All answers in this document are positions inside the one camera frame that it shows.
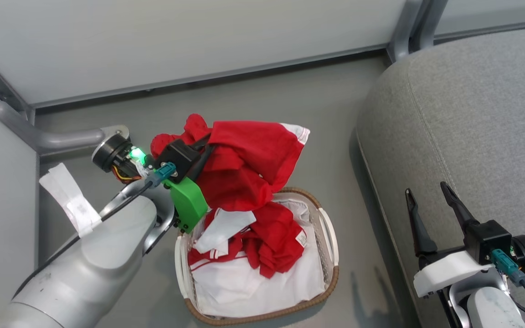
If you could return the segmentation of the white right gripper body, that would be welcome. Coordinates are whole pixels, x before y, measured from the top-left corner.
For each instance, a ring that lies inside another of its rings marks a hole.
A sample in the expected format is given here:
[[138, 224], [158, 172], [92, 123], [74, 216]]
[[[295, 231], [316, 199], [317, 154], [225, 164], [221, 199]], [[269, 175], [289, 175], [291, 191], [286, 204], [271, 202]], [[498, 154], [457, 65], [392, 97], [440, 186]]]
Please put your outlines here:
[[457, 251], [441, 256], [430, 253], [417, 256], [419, 271], [413, 280], [413, 297], [421, 298], [449, 287], [458, 282], [473, 278], [475, 274], [487, 271], [493, 264], [481, 265], [467, 251]]

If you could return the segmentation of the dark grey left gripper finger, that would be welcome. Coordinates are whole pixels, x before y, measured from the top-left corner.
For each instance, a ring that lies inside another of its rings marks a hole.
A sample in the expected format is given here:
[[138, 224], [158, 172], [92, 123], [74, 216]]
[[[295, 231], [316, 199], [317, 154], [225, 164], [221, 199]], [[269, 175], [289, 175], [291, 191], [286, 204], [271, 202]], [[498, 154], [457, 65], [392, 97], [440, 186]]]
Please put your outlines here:
[[200, 174], [202, 173], [204, 167], [206, 166], [206, 163], [208, 162], [208, 159], [212, 155], [212, 152], [215, 150], [214, 145], [206, 145], [204, 146], [203, 152], [201, 153], [200, 158], [197, 160], [197, 162], [191, 167], [191, 169], [188, 171], [188, 178], [190, 180], [197, 180]]
[[208, 142], [210, 140], [210, 133], [207, 133], [204, 137], [191, 144], [191, 150], [198, 153], [204, 153], [210, 151], [210, 146]]

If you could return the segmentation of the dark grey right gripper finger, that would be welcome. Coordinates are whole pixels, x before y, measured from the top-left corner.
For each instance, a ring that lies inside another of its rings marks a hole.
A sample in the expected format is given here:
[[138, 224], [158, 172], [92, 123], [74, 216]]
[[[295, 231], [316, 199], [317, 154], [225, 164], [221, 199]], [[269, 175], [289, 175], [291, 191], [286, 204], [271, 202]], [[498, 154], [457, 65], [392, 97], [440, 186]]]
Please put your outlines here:
[[410, 188], [406, 189], [406, 204], [416, 256], [432, 255], [437, 245], [429, 236], [418, 211], [417, 201]]
[[455, 213], [456, 218], [458, 219], [459, 226], [464, 235], [467, 234], [467, 228], [470, 225], [477, 225], [479, 222], [475, 219], [473, 214], [469, 212], [464, 203], [459, 199], [458, 195], [446, 182], [440, 183], [441, 191], [444, 195], [444, 198], [447, 204], [452, 208]]

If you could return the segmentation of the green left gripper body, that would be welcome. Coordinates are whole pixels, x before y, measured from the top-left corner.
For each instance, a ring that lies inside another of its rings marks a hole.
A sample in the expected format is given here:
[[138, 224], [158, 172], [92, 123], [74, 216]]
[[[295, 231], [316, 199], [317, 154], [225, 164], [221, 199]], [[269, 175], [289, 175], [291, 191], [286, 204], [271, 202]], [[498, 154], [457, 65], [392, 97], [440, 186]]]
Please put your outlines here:
[[191, 233], [209, 208], [200, 187], [189, 177], [179, 183], [167, 179], [163, 184], [169, 189], [177, 212], [174, 226], [181, 233]]

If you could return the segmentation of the plain red garment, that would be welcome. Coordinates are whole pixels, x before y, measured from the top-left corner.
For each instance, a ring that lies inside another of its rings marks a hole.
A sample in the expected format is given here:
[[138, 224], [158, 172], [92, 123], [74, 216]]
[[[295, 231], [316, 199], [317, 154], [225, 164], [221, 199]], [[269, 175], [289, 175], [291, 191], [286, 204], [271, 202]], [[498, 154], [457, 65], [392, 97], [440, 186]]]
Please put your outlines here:
[[300, 125], [265, 121], [215, 121], [188, 116], [180, 135], [160, 133], [150, 151], [158, 156], [181, 139], [187, 145], [208, 136], [214, 150], [196, 180], [211, 208], [256, 210], [285, 187], [310, 136]]

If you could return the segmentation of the white woven-rim laundry basket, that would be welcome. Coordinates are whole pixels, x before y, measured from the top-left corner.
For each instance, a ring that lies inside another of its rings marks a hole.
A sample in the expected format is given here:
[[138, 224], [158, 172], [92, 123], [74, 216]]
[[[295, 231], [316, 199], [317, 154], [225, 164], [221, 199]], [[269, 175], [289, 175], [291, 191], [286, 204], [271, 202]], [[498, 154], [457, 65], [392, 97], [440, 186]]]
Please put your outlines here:
[[318, 247], [317, 257], [321, 268], [313, 270], [321, 276], [325, 290], [310, 300], [305, 300], [292, 305], [291, 307], [281, 307], [276, 311], [266, 311], [261, 315], [207, 315], [197, 299], [195, 292], [195, 280], [187, 261], [187, 253], [192, 242], [192, 234], [179, 233], [175, 241], [175, 270], [179, 291], [184, 299], [184, 303], [197, 320], [215, 327], [231, 326], [240, 324], [251, 324], [256, 322], [277, 319], [283, 316], [290, 316], [297, 312], [304, 311], [323, 303], [335, 289], [339, 276], [339, 253], [337, 237], [329, 215], [323, 210], [315, 196], [303, 189], [284, 188], [273, 195], [275, 201], [301, 201], [310, 210], [310, 224], [314, 229], [315, 245]]

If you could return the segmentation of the white basket liner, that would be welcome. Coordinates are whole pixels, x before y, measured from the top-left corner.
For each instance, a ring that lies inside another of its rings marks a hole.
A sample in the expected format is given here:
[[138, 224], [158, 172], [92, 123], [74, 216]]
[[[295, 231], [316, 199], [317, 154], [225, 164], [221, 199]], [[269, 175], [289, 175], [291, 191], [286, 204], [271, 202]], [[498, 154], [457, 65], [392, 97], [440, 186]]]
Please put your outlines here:
[[321, 264], [308, 206], [301, 201], [273, 202], [288, 207], [307, 233], [302, 257], [289, 271], [271, 278], [261, 276], [246, 259], [208, 263], [195, 270], [190, 267], [197, 299], [207, 315], [261, 315], [310, 300], [325, 290], [320, 274], [313, 272]]

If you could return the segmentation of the grey fabric sofa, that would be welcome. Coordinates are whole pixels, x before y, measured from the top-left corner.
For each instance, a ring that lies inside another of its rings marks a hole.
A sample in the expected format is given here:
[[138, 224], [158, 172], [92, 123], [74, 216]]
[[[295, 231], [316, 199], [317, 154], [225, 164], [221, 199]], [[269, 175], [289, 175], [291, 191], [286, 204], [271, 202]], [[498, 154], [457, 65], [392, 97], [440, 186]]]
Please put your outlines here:
[[525, 29], [439, 44], [390, 66], [360, 108], [357, 139], [422, 328], [450, 328], [418, 298], [405, 191], [440, 249], [463, 245], [445, 181], [480, 222], [525, 235]]

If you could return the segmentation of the white tape label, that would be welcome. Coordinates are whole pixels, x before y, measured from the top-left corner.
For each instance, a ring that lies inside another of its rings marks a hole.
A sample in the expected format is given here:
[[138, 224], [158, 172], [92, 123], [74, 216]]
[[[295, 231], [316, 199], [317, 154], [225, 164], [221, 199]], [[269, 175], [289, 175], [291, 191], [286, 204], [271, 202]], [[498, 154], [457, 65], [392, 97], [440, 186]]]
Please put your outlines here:
[[100, 214], [84, 197], [65, 164], [50, 168], [39, 183], [64, 210], [79, 237], [89, 235], [102, 223]]

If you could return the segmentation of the grey partition foot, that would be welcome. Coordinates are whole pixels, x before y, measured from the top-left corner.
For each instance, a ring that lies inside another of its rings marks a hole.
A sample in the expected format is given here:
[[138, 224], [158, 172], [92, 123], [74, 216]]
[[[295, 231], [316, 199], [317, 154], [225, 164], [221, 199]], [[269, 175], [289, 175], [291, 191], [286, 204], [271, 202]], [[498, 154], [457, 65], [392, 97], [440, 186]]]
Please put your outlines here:
[[36, 128], [6, 102], [0, 101], [0, 122], [40, 155], [95, 148], [113, 135], [130, 136], [125, 125], [52, 133]]

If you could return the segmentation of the grey partition bottom rail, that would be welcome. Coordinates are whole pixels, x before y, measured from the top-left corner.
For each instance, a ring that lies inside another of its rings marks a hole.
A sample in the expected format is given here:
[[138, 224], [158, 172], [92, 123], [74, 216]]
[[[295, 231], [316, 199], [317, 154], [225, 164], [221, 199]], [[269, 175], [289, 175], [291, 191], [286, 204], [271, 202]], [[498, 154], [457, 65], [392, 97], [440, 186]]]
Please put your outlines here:
[[37, 111], [45, 114], [56, 113], [93, 105], [140, 99], [147, 96], [163, 95], [169, 92], [182, 91], [187, 88], [210, 87], [224, 83], [244, 81], [256, 77], [266, 77], [281, 73], [296, 72], [302, 69], [322, 67], [341, 62], [363, 60], [377, 56], [387, 56], [384, 44], [376, 46], [365, 46], [348, 51], [339, 51], [325, 55], [311, 56], [297, 60], [283, 61], [272, 64], [258, 65], [251, 68], [232, 69], [226, 72], [209, 73], [196, 77], [184, 77], [172, 81], [157, 82], [140, 85], [139, 87], [127, 87], [114, 91], [96, 92], [90, 95], [74, 96], [47, 102], [36, 102], [32, 104]]

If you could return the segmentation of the grey double partition post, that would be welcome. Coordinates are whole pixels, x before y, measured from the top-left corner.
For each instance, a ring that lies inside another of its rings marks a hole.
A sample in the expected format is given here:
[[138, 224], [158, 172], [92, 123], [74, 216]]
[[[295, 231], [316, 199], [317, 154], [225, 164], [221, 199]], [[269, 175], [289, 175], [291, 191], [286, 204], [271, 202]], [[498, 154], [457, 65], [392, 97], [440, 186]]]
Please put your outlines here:
[[406, 0], [386, 47], [392, 64], [434, 45], [436, 28], [447, 4], [448, 0]]

